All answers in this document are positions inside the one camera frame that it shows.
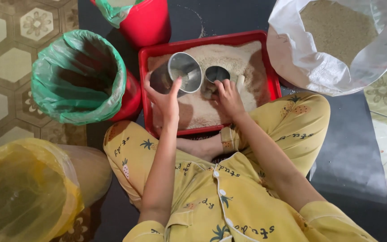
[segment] red bucket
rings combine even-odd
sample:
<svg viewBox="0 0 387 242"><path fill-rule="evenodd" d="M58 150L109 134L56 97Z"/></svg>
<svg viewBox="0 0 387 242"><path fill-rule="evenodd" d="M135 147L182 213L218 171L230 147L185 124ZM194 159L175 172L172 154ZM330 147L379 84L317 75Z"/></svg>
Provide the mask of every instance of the red bucket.
<svg viewBox="0 0 387 242"><path fill-rule="evenodd" d="M129 119L141 112L141 87L136 78L126 69L125 93L122 96L122 106L110 121L117 122Z"/></svg>
<svg viewBox="0 0 387 242"><path fill-rule="evenodd" d="M168 43L171 24L167 0L144 0L134 5L119 31L137 50L145 46Z"/></svg>

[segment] white plastic bag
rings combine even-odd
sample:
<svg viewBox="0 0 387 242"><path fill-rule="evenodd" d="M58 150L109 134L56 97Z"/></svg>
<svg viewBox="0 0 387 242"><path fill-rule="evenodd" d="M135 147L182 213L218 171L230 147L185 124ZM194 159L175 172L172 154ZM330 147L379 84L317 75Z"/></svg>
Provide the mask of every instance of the white plastic bag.
<svg viewBox="0 0 387 242"><path fill-rule="evenodd" d="M373 17L379 35L350 67L317 52L299 14L311 0L277 0L271 13L267 50L276 72L293 85L330 96L354 93L387 71L387 0L335 0Z"/></svg>

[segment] dark mat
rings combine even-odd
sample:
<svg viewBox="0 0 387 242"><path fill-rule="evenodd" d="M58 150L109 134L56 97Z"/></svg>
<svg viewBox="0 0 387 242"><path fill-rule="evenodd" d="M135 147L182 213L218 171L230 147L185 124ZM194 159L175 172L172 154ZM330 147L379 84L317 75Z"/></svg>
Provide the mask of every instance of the dark mat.
<svg viewBox="0 0 387 242"><path fill-rule="evenodd" d="M268 29L275 0L168 0L171 41ZM121 53L127 68L138 78L137 52L112 28L88 0L79 1L81 29L107 38ZM284 94L290 90L283 89ZM331 121L316 160L312 184L330 202L379 241L387 241L387 190L378 145L362 92L327 97ZM144 125L140 115L137 123ZM110 122L87 126L88 145L102 150ZM114 177L107 195L92 207L95 242L120 242L137 223L138 211L129 203Z"/></svg>

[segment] small metal cup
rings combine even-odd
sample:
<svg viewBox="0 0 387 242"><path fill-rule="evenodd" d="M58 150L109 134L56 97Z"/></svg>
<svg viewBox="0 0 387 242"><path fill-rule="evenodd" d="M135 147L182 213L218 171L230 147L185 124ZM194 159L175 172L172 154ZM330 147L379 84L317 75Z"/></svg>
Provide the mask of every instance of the small metal cup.
<svg viewBox="0 0 387 242"><path fill-rule="evenodd" d="M183 76L183 83L177 97L194 93L201 87L202 71L200 64L184 52L173 54L167 62L154 70L150 75L150 86L159 93L168 94L173 82L179 76Z"/></svg>
<svg viewBox="0 0 387 242"><path fill-rule="evenodd" d="M217 91L214 81L223 81L225 79L230 79L230 77L231 75L229 72L223 67L217 65L208 67L206 70L204 84L201 86L202 95L207 99L211 99L212 94Z"/></svg>

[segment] sack of rice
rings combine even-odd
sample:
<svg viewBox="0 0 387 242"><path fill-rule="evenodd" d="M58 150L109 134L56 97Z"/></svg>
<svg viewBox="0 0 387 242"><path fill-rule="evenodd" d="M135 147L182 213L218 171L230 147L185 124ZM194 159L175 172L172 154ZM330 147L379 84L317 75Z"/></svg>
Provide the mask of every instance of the sack of rice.
<svg viewBox="0 0 387 242"><path fill-rule="evenodd" d="M387 0L277 0L268 22L271 64L295 86L340 96L387 71Z"/></svg>

